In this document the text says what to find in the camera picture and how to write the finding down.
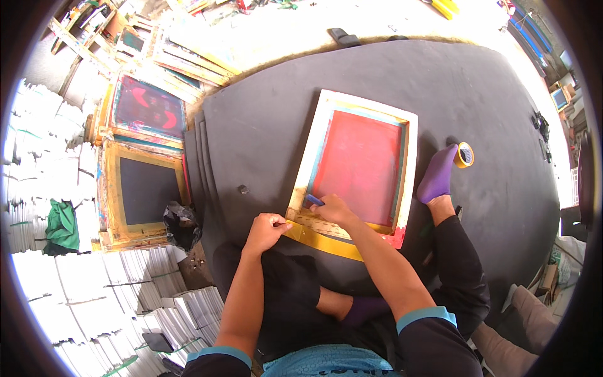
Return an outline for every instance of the foot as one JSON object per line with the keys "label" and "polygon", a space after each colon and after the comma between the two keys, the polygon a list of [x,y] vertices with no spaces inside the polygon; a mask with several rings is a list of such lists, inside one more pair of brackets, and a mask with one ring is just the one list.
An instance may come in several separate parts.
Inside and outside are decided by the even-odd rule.
{"label": "foot", "polygon": [[381,297],[355,296],[354,302],[342,324],[357,328],[369,319],[391,311],[390,306]]}
{"label": "foot", "polygon": [[511,286],[509,287],[509,293],[507,294],[507,298],[505,299],[505,303],[502,304],[502,310],[500,311],[501,313],[504,313],[505,310],[507,310],[507,308],[511,305],[511,300],[513,299],[513,294],[516,290],[517,285],[511,284]]}
{"label": "foot", "polygon": [[427,204],[441,195],[450,195],[450,169],[457,149],[457,144],[451,144],[431,158],[417,188],[417,198],[421,203]]}

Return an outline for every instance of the yellow tape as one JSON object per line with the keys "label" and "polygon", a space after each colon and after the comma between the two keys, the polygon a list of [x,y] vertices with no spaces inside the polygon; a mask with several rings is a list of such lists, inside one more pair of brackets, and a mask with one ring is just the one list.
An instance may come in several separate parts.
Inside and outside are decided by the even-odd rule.
{"label": "yellow tape", "polygon": [[285,233],[287,237],[325,253],[364,262],[364,259],[360,256],[360,252],[355,245],[323,236],[322,234],[314,232],[312,229],[294,223],[293,221],[287,220],[287,223],[293,224],[293,228],[287,230]]}
{"label": "yellow tape", "polygon": [[458,150],[454,156],[454,163],[461,169],[468,168],[473,165],[475,155],[469,144],[462,142],[458,145]]}

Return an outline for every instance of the black foam mat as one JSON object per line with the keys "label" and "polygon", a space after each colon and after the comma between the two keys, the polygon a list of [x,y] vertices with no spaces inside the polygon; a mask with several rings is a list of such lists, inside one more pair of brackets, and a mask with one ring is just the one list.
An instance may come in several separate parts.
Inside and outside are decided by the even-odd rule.
{"label": "black foam mat", "polygon": [[[528,284],[550,251],[560,212],[552,166],[542,159],[530,120],[533,101],[507,59],[488,48],[374,43],[291,60],[206,98],[195,147],[216,212],[212,221],[242,245],[259,212],[285,214],[323,88],[418,115],[415,189],[447,141],[472,146],[473,166],[453,167],[452,199],[463,207],[463,226],[488,276],[497,317],[510,283]],[[249,192],[241,194],[240,185]],[[430,222],[426,206],[413,199],[401,252],[426,284],[435,274],[421,264],[432,249]],[[211,237],[204,231],[204,247]],[[314,255],[328,288],[376,293],[360,262],[284,237],[276,249]]]}

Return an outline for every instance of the sack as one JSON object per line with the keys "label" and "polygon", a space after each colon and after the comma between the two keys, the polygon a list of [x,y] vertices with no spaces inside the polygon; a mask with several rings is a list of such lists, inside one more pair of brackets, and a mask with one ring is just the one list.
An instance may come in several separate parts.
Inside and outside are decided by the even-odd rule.
{"label": "sack", "polygon": [[170,201],[163,211],[163,223],[167,228],[168,242],[186,253],[201,240],[203,230],[197,223],[193,207],[183,207]]}

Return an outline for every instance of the stack of paper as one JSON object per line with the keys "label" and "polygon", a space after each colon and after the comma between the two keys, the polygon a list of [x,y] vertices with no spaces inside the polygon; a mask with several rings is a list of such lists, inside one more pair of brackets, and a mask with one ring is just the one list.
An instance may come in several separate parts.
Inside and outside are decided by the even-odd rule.
{"label": "stack of paper", "polygon": [[49,341],[59,343],[69,338],[78,343],[86,341],[73,313],[65,305],[67,300],[54,257],[41,251],[15,253],[11,257],[25,298]]}
{"label": "stack of paper", "polygon": [[64,342],[54,347],[75,376],[159,376],[167,372],[161,356],[146,346],[133,347],[122,332],[105,334],[92,341]]}
{"label": "stack of paper", "polygon": [[[171,248],[56,257],[29,251],[11,257],[40,327],[76,376],[157,376],[166,371],[162,357],[184,366],[188,353],[215,341],[223,307],[215,287],[181,296],[182,288],[163,299],[155,288],[151,273],[180,275]],[[119,294],[130,287],[139,287],[138,295]],[[156,306],[147,315],[136,316],[140,308],[126,306],[142,306],[146,297]],[[151,351],[142,338],[149,331],[164,333],[174,351]]]}
{"label": "stack of paper", "polygon": [[49,201],[80,203],[76,218],[80,252],[98,240],[96,147],[82,144],[85,116],[80,109],[45,86],[19,86],[9,114],[2,185],[7,193],[3,221],[11,225],[7,236],[12,252],[41,250],[46,246]]}
{"label": "stack of paper", "polygon": [[161,307],[161,297],[186,290],[171,246],[103,254],[110,284],[125,312],[142,314]]}
{"label": "stack of paper", "polygon": [[124,312],[109,284],[99,253],[55,257],[69,309],[86,338],[123,327]]}
{"label": "stack of paper", "polygon": [[28,153],[40,156],[45,150],[65,151],[80,144],[86,116],[44,85],[26,86],[23,81],[8,121],[15,139],[7,142],[14,145],[19,161]]}

